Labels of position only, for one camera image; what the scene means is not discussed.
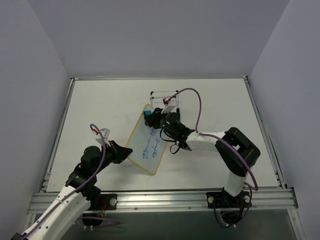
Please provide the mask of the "blue bone shaped eraser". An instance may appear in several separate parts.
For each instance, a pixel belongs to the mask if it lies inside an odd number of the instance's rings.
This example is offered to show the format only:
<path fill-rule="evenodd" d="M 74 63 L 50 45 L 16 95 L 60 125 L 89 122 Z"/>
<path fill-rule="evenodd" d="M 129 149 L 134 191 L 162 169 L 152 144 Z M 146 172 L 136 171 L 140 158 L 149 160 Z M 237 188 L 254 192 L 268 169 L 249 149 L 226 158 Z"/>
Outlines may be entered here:
<path fill-rule="evenodd" d="M 145 117 L 150 117 L 151 115 L 152 115 L 152 111 L 151 110 L 145 110 L 144 112 L 143 112 L 143 115 L 145 116 Z"/>

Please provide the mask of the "yellow framed small whiteboard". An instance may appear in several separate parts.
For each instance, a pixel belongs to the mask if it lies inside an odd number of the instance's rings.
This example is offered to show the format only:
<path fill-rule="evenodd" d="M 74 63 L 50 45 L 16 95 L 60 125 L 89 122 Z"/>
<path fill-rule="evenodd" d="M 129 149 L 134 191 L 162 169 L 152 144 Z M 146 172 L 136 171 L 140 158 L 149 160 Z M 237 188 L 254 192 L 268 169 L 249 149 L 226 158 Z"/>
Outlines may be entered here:
<path fill-rule="evenodd" d="M 150 104 L 144 106 L 125 146 L 132 149 L 128 159 L 151 176 L 157 173 L 167 146 L 167 142 L 160 138 L 159 129 L 145 125 L 144 112 L 153 110 Z"/>

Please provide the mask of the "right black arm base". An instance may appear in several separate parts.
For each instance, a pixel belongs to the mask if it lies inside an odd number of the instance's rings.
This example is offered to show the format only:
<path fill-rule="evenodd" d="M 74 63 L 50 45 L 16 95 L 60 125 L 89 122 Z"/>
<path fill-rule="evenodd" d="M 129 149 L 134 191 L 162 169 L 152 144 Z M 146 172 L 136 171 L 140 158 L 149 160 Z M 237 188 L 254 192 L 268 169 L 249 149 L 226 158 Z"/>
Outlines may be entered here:
<path fill-rule="evenodd" d="M 207 192 L 206 193 L 207 207 L 209 209 L 231 208 L 232 207 L 232 199 L 233 198 L 225 191 Z"/>

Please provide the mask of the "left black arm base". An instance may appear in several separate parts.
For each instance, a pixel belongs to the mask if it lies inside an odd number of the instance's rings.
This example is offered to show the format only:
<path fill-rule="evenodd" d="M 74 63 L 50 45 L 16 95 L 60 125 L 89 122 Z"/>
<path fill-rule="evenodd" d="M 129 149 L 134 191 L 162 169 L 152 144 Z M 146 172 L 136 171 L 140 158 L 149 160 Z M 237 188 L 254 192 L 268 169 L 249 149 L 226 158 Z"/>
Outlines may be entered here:
<path fill-rule="evenodd" d="M 94 211 L 113 211 L 117 209 L 118 195 L 115 193 L 101 194 L 92 207 Z"/>

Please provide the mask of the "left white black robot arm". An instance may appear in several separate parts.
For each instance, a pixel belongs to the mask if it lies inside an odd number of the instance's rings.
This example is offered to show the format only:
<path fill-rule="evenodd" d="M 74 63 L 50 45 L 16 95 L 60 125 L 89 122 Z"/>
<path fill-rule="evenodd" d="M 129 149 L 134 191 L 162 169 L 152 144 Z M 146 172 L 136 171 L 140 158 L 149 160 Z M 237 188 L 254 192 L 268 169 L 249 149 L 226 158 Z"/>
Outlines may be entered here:
<path fill-rule="evenodd" d="M 120 164 L 133 152 L 111 140 L 101 148 L 87 147 L 80 163 L 69 175 L 58 196 L 23 233 L 12 240 L 59 240 L 86 210 L 95 210 L 102 201 L 101 190 L 95 186 L 97 174 L 110 164 Z"/>

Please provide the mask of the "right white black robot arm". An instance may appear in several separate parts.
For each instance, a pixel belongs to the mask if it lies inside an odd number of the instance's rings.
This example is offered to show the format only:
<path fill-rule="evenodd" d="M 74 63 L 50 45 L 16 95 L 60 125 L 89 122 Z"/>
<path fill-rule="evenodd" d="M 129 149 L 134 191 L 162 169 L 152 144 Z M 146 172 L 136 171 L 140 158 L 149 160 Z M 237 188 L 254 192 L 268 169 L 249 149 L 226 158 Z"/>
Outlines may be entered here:
<path fill-rule="evenodd" d="M 178 150 L 219 153 L 229 170 L 223 187 L 223 203 L 232 207 L 240 201 L 247 176 L 252 175 L 251 168 L 261 152 L 238 128 L 231 127 L 218 133 L 199 133 L 182 124 L 179 113 L 163 113 L 158 107 L 153 111 L 145 110 L 143 118 L 146 126 L 160 130 L 160 135 L 168 137 L 164 141 L 174 143 Z"/>

